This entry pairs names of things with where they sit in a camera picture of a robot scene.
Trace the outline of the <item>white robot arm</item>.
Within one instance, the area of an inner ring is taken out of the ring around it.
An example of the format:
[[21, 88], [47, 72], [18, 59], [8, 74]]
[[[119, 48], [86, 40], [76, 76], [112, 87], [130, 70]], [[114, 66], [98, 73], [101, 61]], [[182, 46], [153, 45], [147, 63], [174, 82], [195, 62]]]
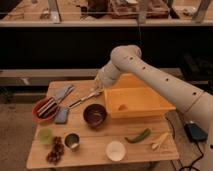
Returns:
[[114, 85], [123, 72], [137, 76], [208, 133], [201, 171], [212, 171], [213, 95], [147, 64], [141, 56], [141, 49], [136, 45], [115, 47], [110, 61], [98, 71], [94, 89]]

